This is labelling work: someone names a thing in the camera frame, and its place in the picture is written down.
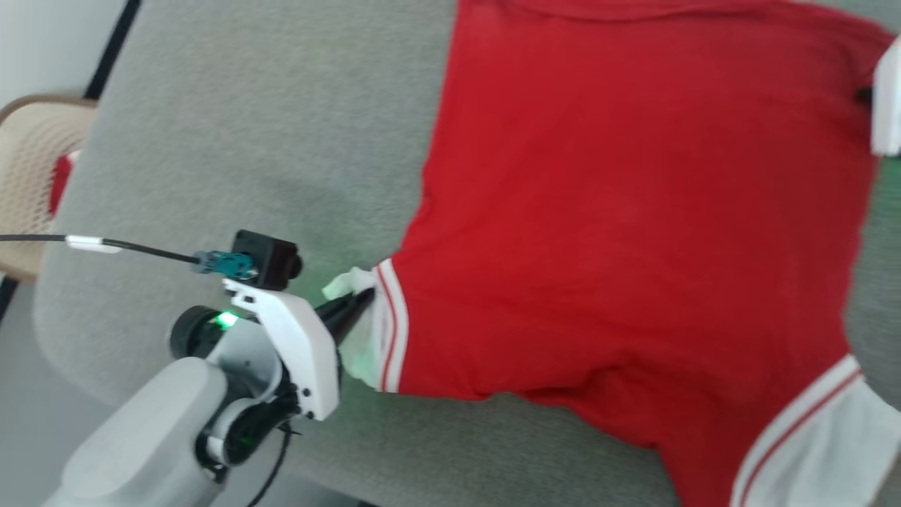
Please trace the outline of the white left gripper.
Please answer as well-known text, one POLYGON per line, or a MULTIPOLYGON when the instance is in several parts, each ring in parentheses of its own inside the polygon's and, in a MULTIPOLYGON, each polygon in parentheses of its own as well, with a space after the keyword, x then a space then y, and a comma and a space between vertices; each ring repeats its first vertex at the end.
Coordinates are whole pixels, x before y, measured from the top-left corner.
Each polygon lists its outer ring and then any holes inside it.
POLYGON ((299 296, 235 280, 223 280, 223 288, 232 293, 232 305, 251 312, 262 325, 300 392, 301 414, 317 421, 331 416, 340 404, 336 346, 370 307, 374 288, 339 296, 316 309, 299 296))

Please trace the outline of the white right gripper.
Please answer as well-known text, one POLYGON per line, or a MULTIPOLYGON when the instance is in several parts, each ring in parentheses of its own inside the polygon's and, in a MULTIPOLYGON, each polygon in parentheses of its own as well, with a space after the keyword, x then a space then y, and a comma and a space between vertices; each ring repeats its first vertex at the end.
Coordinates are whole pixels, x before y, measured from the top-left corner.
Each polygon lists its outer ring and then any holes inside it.
POLYGON ((876 65, 873 87, 857 90, 856 101, 872 105, 872 153, 901 157, 901 35, 876 65))

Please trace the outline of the red shirt with white trim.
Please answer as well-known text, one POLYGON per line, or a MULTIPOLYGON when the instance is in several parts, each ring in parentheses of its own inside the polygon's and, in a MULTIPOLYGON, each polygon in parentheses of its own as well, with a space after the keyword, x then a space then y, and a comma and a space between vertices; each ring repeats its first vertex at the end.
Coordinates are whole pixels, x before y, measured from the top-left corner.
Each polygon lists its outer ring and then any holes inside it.
POLYGON ((794 0, 459 0, 422 202, 340 346, 660 454, 683 507, 872 507, 901 411, 843 312, 892 36, 794 0))

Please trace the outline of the red garment in basket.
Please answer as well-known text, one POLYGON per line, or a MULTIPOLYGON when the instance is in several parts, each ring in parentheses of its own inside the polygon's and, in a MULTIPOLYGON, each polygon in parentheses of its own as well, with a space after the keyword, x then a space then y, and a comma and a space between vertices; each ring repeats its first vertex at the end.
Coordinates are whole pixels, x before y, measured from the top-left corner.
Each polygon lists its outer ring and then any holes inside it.
POLYGON ((81 150, 71 151, 71 153, 59 157, 55 162, 51 174, 51 189, 49 190, 48 212, 51 216, 57 215, 68 180, 76 167, 81 153, 81 150))

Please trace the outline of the grey fabric sofa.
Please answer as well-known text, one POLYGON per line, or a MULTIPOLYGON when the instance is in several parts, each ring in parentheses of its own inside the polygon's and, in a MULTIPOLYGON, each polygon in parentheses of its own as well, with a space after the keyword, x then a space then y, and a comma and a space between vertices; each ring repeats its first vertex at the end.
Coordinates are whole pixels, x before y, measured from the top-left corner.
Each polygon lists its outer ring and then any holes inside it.
MULTIPOLYGON (((319 304, 392 256, 422 202, 459 0, 146 0, 56 229, 206 249, 296 243, 319 304)), ((844 330, 901 411, 901 161, 876 162, 844 330)), ((286 477, 378 507, 683 507, 660 454, 563 406, 344 382, 286 477)))

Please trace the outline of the black baseboard strip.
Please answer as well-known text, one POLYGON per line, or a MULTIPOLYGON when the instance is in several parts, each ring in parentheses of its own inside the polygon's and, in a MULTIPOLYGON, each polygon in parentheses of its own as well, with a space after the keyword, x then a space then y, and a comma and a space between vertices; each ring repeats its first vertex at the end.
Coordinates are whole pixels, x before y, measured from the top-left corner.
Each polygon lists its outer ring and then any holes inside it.
MULTIPOLYGON (((115 62, 122 51, 122 46, 125 44, 127 35, 131 31, 131 26, 139 12, 139 7, 141 7, 141 0, 126 0, 122 13, 106 43, 106 48, 101 54, 99 64, 97 64, 86 92, 82 96, 83 99, 97 101, 102 96, 104 87, 106 87, 113 67, 115 67, 115 62)), ((6 317, 6 312, 18 286, 18 280, 11 279, 6 274, 0 274, 0 324, 3 323, 3 319, 6 317)))

